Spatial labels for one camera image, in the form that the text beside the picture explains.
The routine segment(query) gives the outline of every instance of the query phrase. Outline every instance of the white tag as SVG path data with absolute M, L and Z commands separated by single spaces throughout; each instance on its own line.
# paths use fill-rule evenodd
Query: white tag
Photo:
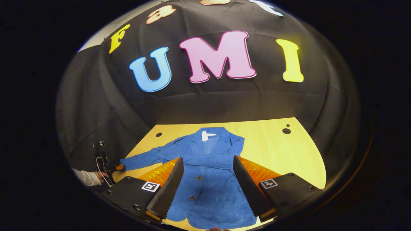
M 216 136 L 216 135 L 217 135 L 217 134 L 213 134 L 213 133 L 208 133 L 208 134 L 207 134 L 206 131 L 203 131 L 203 132 L 201 133 L 201 137 L 202 137 L 202 139 L 203 139 L 203 142 L 207 141 L 209 136 Z

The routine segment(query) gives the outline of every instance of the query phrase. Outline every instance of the hand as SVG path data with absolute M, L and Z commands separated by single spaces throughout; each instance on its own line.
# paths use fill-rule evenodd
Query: hand
M 210 229 L 209 231 L 231 231 L 231 230 L 229 230 L 229 229 L 221 230 L 221 229 L 219 229 L 219 228 L 217 228 L 217 227 L 214 227 L 214 228 Z
M 98 179 L 100 180 L 101 183 L 104 183 L 104 179 L 103 176 L 108 177 L 108 175 L 106 173 L 100 173 L 98 171 L 95 171 L 94 174 L 96 174 L 96 176 L 98 177 Z

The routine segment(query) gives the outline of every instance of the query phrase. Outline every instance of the jacket collar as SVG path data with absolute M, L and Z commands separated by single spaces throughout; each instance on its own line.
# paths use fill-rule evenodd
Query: jacket collar
M 214 133 L 219 135 L 219 142 L 230 142 L 230 133 L 223 127 L 202 127 L 200 130 L 194 133 L 191 141 L 193 142 L 200 142 L 202 139 L 201 133 L 206 131 L 207 133 Z

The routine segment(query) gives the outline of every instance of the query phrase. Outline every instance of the screw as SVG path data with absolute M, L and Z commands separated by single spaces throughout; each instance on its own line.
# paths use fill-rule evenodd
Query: screw
M 135 210 L 141 210 L 141 207 L 138 206 L 138 205 L 136 205 L 136 204 L 133 205 L 133 208 L 134 208 Z

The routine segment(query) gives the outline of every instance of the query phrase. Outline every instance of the yellow table surface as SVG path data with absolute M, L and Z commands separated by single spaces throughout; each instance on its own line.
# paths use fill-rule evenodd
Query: yellow table surface
M 156 125 L 127 157 L 164 146 L 178 137 L 193 134 L 202 127 L 225 127 L 230 133 L 245 138 L 241 157 L 281 175 L 293 172 L 319 189 L 325 187 L 326 169 L 323 159 L 313 140 L 296 118 L 210 124 Z M 291 133 L 283 133 L 284 128 L 290 129 Z M 160 132 L 162 135 L 156 137 L 156 134 Z M 158 163 L 141 169 L 115 172 L 113 177 L 116 182 L 125 176 L 137 178 L 160 165 L 161 163 Z M 272 219 L 261 223 L 257 219 L 255 225 L 231 230 L 244 231 L 270 221 Z M 187 218 L 180 222 L 167 219 L 164 219 L 163 222 L 190 231 L 202 230 L 192 227 Z

